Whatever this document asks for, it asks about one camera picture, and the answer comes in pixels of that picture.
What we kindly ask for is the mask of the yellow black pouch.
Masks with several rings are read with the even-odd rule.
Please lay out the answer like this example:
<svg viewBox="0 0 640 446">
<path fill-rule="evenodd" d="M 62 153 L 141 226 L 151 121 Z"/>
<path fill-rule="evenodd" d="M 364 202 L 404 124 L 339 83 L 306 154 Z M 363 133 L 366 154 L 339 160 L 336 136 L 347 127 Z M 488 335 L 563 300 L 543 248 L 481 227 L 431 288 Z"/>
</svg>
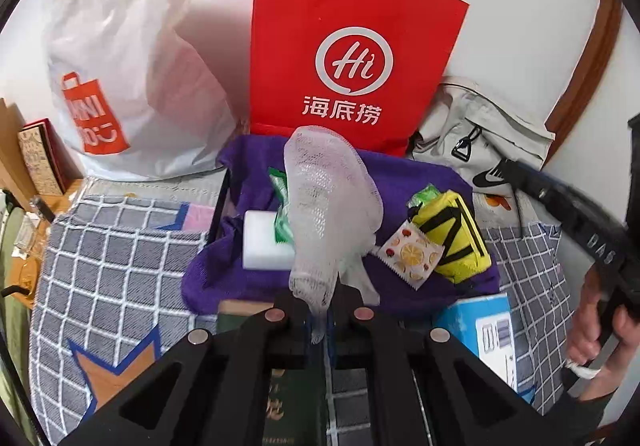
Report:
<svg viewBox="0 0 640 446">
<path fill-rule="evenodd" d="M 491 257 L 462 195 L 447 190 L 427 204 L 413 206 L 408 221 L 444 248 L 435 272 L 453 284 L 485 273 Z"/>
</svg>

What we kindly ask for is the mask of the orange fruit pattern sachet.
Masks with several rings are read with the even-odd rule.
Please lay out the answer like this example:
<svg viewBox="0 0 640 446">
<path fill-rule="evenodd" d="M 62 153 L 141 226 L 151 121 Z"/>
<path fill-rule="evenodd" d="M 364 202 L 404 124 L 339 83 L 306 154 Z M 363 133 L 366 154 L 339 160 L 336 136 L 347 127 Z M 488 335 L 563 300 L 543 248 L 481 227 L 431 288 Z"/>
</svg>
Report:
<svg viewBox="0 0 640 446">
<path fill-rule="evenodd" d="M 434 272 L 445 248 L 429 240 L 415 224 L 405 222 L 375 252 L 411 288 L 422 287 Z"/>
</svg>

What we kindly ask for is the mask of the white plush toy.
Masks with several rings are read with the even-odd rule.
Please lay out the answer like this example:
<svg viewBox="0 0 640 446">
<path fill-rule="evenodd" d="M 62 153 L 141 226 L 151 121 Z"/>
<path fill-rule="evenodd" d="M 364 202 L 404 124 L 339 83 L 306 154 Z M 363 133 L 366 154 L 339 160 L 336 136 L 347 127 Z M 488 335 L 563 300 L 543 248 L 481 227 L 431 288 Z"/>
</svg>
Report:
<svg viewBox="0 0 640 446">
<path fill-rule="evenodd" d="M 363 258 L 376 250 L 378 247 L 375 244 L 375 234 L 362 237 L 356 247 L 348 252 L 347 258 L 340 266 L 341 283 L 357 289 L 362 302 L 372 306 L 378 306 L 381 298 L 364 267 Z"/>
</svg>

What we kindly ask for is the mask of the clear white mesh bag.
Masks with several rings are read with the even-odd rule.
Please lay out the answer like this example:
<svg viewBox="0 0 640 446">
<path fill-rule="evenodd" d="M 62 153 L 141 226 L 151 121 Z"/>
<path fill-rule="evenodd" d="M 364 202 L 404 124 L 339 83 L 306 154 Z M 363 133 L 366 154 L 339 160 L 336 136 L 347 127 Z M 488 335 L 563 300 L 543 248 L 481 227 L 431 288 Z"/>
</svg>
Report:
<svg viewBox="0 0 640 446">
<path fill-rule="evenodd" d="M 288 286 L 311 312 L 311 342 L 326 334 L 340 266 L 362 237 L 381 228 L 383 203 L 355 148 L 327 128 L 302 126 L 285 143 L 294 264 Z"/>
</svg>

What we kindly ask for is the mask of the green snack packet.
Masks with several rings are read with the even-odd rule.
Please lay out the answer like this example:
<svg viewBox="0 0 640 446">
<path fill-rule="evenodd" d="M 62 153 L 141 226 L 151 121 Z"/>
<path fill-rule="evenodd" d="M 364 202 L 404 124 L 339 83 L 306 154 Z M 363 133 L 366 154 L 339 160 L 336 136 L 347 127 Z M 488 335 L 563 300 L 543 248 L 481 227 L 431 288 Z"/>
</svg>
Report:
<svg viewBox="0 0 640 446">
<path fill-rule="evenodd" d="M 278 244 L 294 244 L 293 232 L 288 221 L 288 180 L 283 171 L 268 169 L 269 179 L 280 202 L 274 219 L 274 238 Z"/>
</svg>

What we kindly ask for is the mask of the light blue tissue pack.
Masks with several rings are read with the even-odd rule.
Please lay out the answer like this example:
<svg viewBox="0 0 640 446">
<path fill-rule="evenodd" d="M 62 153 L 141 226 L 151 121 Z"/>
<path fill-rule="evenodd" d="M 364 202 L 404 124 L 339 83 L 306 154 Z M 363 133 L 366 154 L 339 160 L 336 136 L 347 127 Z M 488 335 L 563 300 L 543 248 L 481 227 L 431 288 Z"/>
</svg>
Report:
<svg viewBox="0 0 640 446">
<path fill-rule="evenodd" d="M 505 293 L 457 300 L 435 316 L 434 326 L 449 331 L 510 388 L 518 388 L 511 311 Z"/>
</svg>

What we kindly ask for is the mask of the small green tissue pack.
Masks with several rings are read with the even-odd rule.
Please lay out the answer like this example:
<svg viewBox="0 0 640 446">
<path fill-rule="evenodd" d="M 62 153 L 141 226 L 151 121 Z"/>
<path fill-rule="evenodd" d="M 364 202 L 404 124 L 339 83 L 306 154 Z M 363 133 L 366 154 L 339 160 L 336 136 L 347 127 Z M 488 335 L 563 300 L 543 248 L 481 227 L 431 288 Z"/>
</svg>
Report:
<svg viewBox="0 0 640 446">
<path fill-rule="evenodd" d="M 416 206 L 426 206 L 440 195 L 440 191 L 433 185 L 428 184 L 415 194 L 411 196 L 407 202 L 408 208 L 415 208 Z"/>
</svg>

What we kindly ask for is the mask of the grey Nike bag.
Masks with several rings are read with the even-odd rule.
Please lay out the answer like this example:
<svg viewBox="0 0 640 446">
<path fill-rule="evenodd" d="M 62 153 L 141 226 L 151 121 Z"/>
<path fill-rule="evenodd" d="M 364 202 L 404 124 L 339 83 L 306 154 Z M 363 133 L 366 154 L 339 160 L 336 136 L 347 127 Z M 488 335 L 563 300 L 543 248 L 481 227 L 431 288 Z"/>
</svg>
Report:
<svg viewBox="0 0 640 446">
<path fill-rule="evenodd" d="M 418 161 L 448 166 L 474 192 L 508 196 L 503 161 L 523 160 L 540 169 L 555 134 L 507 100 L 470 80 L 440 82 L 411 153 Z"/>
</svg>

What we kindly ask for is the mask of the red Haidilao paper bag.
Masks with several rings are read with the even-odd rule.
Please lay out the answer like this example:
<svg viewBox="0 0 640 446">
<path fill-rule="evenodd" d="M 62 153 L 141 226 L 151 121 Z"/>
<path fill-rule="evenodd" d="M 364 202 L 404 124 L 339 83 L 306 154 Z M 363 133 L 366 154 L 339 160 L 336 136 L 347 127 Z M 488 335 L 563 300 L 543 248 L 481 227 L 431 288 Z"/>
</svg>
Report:
<svg viewBox="0 0 640 446">
<path fill-rule="evenodd" d="M 254 0 L 250 132 L 319 125 L 400 157 L 468 11 L 462 0 Z"/>
</svg>

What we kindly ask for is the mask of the white foam block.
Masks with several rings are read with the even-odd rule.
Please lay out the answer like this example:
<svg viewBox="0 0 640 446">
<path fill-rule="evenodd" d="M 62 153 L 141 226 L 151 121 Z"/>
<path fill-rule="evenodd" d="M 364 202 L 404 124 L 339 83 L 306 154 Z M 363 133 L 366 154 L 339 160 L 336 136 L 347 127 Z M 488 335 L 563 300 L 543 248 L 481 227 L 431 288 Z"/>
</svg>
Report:
<svg viewBox="0 0 640 446">
<path fill-rule="evenodd" d="M 277 242 L 276 212 L 249 210 L 244 214 L 242 265 L 244 270 L 290 270 L 295 251 L 292 244 Z"/>
</svg>

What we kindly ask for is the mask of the dark green tea box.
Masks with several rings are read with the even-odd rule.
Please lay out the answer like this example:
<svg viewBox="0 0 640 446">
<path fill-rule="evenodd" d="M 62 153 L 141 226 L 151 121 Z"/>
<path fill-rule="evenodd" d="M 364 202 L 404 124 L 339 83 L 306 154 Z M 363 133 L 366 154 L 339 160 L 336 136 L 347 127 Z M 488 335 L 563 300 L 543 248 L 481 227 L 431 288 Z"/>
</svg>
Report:
<svg viewBox="0 0 640 446">
<path fill-rule="evenodd" d="M 218 324 L 230 353 L 207 428 L 213 445 L 324 445 L 321 348 L 311 343 L 306 304 L 224 300 Z"/>
</svg>

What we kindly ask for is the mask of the purple fluffy towel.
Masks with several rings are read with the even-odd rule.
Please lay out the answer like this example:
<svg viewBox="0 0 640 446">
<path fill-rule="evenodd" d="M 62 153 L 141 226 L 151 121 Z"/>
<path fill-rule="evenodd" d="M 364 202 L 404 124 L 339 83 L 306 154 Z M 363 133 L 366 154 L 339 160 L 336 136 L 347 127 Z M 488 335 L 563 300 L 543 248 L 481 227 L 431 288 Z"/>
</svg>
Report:
<svg viewBox="0 0 640 446">
<path fill-rule="evenodd" d="M 287 270 L 246 270 L 242 264 L 244 213 L 274 211 L 279 205 L 269 177 L 270 168 L 283 170 L 282 136 L 243 135 L 219 156 L 230 172 L 230 198 L 236 214 L 221 220 L 221 236 L 194 258 L 182 278 L 184 305 L 196 314 L 214 314 L 222 300 L 271 302 L 288 288 Z M 472 189 L 460 175 L 446 166 L 360 151 L 360 158 L 378 186 L 384 218 L 376 234 L 382 244 L 407 216 L 406 202 L 432 184 L 440 192 L 453 190 L 472 206 Z M 499 291 L 499 271 L 493 265 L 461 284 L 453 284 L 439 273 L 418 290 L 409 287 L 381 260 L 368 255 L 363 265 L 381 297 L 384 312 L 405 318 L 420 318 L 438 312 L 458 299 L 489 296 Z"/>
</svg>

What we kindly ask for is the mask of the white Miniso shopping bag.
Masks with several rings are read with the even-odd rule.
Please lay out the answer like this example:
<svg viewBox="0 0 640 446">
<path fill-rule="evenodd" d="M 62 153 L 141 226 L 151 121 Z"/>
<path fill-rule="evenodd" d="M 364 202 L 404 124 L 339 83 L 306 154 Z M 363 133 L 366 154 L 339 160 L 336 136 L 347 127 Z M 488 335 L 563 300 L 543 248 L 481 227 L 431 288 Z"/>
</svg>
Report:
<svg viewBox="0 0 640 446">
<path fill-rule="evenodd" d="M 177 27 L 191 0 L 43 0 L 53 105 L 88 174 L 166 180 L 215 169 L 238 122 Z"/>
</svg>

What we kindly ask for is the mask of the grey checkered tablecloth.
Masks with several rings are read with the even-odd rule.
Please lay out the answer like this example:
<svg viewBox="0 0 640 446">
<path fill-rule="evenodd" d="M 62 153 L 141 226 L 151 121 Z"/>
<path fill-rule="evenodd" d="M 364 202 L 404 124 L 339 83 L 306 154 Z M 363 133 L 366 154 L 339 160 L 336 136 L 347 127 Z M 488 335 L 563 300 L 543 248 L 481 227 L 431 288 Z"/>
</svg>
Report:
<svg viewBox="0 0 640 446">
<path fill-rule="evenodd" d="M 29 329 L 30 397 L 53 444 L 76 429 L 90 392 L 68 340 L 117 365 L 156 325 L 162 354 L 188 331 L 217 332 L 218 315 L 182 302 L 186 266 L 204 246 L 198 230 L 173 228 L 178 202 L 83 192 L 55 222 Z M 570 296 L 556 257 L 559 229 L 529 216 L 523 228 L 483 230 L 509 298 L 518 394 L 538 411 L 559 398 Z"/>
</svg>

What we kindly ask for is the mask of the brown star mat blue edge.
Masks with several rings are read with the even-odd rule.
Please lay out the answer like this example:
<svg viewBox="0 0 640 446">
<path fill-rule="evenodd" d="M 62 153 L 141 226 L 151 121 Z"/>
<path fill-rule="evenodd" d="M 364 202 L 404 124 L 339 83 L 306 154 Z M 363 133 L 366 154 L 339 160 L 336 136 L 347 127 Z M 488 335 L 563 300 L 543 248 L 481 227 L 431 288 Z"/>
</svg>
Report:
<svg viewBox="0 0 640 446">
<path fill-rule="evenodd" d="M 97 410 L 122 392 L 131 381 L 162 357 L 160 326 L 156 325 L 117 365 L 104 362 L 78 344 L 68 340 L 74 363 L 90 392 L 89 406 L 82 416 L 87 420 Z"/>
</svg>

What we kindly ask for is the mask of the patterned book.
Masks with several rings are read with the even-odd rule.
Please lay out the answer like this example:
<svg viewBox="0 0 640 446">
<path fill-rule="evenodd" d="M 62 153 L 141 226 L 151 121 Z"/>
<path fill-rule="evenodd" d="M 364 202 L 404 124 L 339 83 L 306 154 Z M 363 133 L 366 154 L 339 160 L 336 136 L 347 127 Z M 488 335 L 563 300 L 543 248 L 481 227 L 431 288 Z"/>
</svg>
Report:
<svg viewBox="0 0 640 446">
<path fill-rule="evenodd" d="M 67 190 L 53 139 L 52 125 L 41 119 L 23 126 L 17 132 L 18 146 L 29 177 L 40 196 L 62 196 Z"/>
</svg>

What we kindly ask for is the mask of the black bottle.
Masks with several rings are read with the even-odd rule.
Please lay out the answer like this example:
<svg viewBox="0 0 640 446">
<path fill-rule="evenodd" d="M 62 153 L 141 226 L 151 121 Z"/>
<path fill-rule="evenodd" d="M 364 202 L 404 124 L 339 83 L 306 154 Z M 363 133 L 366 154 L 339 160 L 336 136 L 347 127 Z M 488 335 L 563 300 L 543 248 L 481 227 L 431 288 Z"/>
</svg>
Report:
<svg viewBox="0 0 640 446">
<path fill-rule="evenodd" d="M 32 198 L 30 198 L 29 204 L 36 210 L 43 221 L 47 221 L 49 224 L 52 224 L 54 222 L 55 214 L 50 206 L 46 203 L 46 200 L 44 200 L 42 197 L 33 196 Z"/>
</svg>

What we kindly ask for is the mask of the wooden bedside table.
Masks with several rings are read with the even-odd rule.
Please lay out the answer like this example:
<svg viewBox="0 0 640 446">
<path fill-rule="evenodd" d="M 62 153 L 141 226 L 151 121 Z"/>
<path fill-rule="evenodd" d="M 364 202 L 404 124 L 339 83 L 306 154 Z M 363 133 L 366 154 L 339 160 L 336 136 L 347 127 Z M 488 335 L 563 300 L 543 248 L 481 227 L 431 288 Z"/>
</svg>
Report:
<svg viewBox="0 0 640 446">
<path fill-rule="evenodd" d="M 66 190 L 64 195 L 43 196 L 42 198 L 46 200 L 46 203 L 50 206 L 54 214 L 58 215 L 66 212 L 70 208 L 73 202 L 74 195 L 78 193 L 78 190 L 80 189 L 81 185 L 82 185 L 82 180 L 73 180 L 70 183 L 70 187 Z M 40 276 L 41 276 L 41 270 L 42 270 L 42 263 L 44 259 L 44 251 L 46 250 L 47 241 L 50 235 L 50 226 L 51 224 L 49 224 L 47 221 L 43 221 L 43 219 L 40 218 L 35 228 L 34 238 L 32 238 L 32 244 L 30 245 L 29 250 L 22 251 L 20 248 L 17 248 L 15 251 L 12 252 L 12 258 L 15 258 L 16 256 L 18 256 L 19 258 L 27 258 L 28 256 L 32 256 L 33 258 L 38 258 L 38 260 L 40 261 Z M 32 307 L 28 307 L 25 305 L 24 306 L 27 307 L 29 310 L 31 310 L 34 307 L 34 304 L 32 304 Z"/>
</svg>

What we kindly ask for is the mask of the wooden headboard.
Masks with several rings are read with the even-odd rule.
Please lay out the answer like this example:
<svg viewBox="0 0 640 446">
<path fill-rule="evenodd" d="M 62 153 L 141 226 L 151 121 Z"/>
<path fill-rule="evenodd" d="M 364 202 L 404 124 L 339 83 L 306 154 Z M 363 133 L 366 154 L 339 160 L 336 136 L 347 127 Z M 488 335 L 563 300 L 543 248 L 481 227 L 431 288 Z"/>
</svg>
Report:
<svg viewBox="0 0 640 446">
<path fill-rule="evenodd" d="M 25 211 L 31 211 L 30 200 L 37 195 L 22 156 L 17 133 L 22 128 L 18 110 L 0 102 L 0 160 L 1 188 L 7 189 Z"/>
</svg>

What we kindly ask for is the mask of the green blanket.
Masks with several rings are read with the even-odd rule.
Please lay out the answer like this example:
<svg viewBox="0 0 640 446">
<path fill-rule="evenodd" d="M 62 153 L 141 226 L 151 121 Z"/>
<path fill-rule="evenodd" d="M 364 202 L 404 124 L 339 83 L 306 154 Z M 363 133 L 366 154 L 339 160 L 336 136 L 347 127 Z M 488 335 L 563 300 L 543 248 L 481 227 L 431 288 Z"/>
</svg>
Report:
<svg viewBox="0 0 640 446">
<path fill-rule="evenodd" d="M 1 288 L 9 287 L 13 267 L 14 242 L 21 228 L 25 212 L 10 201 L 10 196 L 1 193 Z M 1 334 L 20 376 L 25 392 L 29 393 L 28 341 L 30 310 L 14 296 L 1 299 Z M 10 381 L 8 370 L 1 364 L 1 398 L 17 425 L 34 445 L 38 437 L 32 422 Z"/>
</svg>

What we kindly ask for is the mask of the brown wooden door frame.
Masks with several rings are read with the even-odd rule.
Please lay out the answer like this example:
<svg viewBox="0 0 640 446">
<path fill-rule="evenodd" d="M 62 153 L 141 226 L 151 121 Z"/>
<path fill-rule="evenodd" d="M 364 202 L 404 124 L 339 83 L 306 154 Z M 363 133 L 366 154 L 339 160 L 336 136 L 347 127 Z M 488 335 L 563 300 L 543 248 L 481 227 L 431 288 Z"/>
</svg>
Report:
<svg viewBox="0 0 640 446">
<path fill-rule="evenodd" d="M 548 163 L 561 148 L 597 91 L 608 68 L 620 32 L 622 17 L 621 0 L 599 1 L 582 54 L 565 92 L 556 102 L 546 121 L 546 128 L 555 134 L 555 140 L 544 163 Z"/>
</svg>

